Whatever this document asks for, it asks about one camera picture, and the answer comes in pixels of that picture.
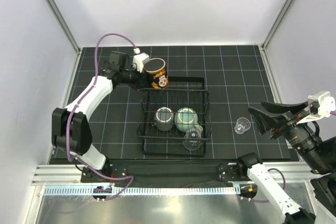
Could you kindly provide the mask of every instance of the teal cup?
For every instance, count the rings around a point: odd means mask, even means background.
[[[198,124],[197,113],[190,108],[179,109],[174,117],[174,122],[178,130],[184,133],[191,128],[197,128],[201,132],[203,131],[202,126]]]

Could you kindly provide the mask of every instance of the metal sheet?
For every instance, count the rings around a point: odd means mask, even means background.
[[[286,192],[303,208],[312,212],[305,183],[288,184]],[[257,199],[264,199],[258,193]],[[232,195],[121,197],[105,203],[88,203],[86,196],[45,196],[36,223],[120,223],[120,224],[188,224],[188,223],[280,223],[270,204],[239,200]]]

